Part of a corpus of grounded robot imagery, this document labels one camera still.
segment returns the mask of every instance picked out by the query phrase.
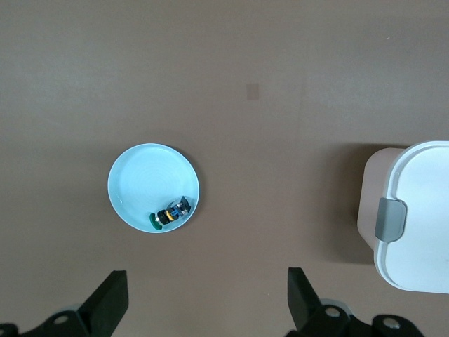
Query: light blue plate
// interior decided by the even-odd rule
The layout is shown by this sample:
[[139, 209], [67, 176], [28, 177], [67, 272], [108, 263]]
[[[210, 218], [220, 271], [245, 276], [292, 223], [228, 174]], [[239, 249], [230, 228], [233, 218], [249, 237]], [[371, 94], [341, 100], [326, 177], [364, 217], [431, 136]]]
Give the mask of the light blue plate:
[[[164, 233], [184, 225], [196, 210], [199, 182], [187, 159], [171, 147], [142, 144], [126, 150], [109, 172], [107, 192], [114, 210], [126, 223], [148, 233]], [[151, 213], [185, 196], [189, 214], [156, 230]]]

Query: container lid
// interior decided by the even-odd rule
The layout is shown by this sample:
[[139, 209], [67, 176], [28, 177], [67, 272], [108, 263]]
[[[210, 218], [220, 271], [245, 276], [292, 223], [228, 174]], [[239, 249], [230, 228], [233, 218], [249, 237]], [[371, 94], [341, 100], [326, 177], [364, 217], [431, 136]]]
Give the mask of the container lid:
[[449, 293], [449, 142], [421, 143], [396, 159], [375, 234], [376, 267], [390, 284]]

